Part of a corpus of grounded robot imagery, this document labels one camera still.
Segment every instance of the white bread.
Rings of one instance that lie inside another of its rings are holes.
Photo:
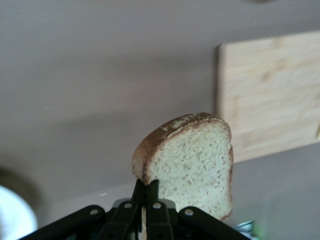
[[[176,210],[195,206],[224,220],[232,212],[233,149],[228,124],[209,113],[175,118],[150,133],[132,156],[145,185],[159,180],[159,198]]]

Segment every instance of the black mechanical arm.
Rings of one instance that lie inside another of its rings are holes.
[[[110,211],[90,205],[21,240],[138,240],[142,207],[148,240],[248,240],[232,227],[197,207],[176,211],[175,203],[158,198],[159,181],[136,181],[132,198],[117,200]]]

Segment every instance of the wooden cutting board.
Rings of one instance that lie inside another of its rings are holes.
[[[235,162],[318,142],[320,32],[221,45],[217,89]]]

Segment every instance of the screw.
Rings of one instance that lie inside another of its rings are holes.
[[[153,208],[154,208],[154,209],[159,209],[159,208],[161,208],[161,203],[160,203],[160,202],[156,202],[155,204],[153,204]]]
[[[194,211],[192,211],[191,209],[188,208],[184,211],[184,214],[187,216],[192,216],[194,214]]]
[[[92,209],[90,211],[90,215],[96,215],[98,212],[99,212],[98,209]]]
[[[130,202],[128,202],[128,203],[126,203],[125,205],[124,205],[124,208],[125,209],[129,209],[129,208],[131,208],[132,207],[132,204],[130,203]]]

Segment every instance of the white plate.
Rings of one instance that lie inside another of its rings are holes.
[[[36,215],[19,195],[0,185],[0,239],[17,240],[37,229]]]

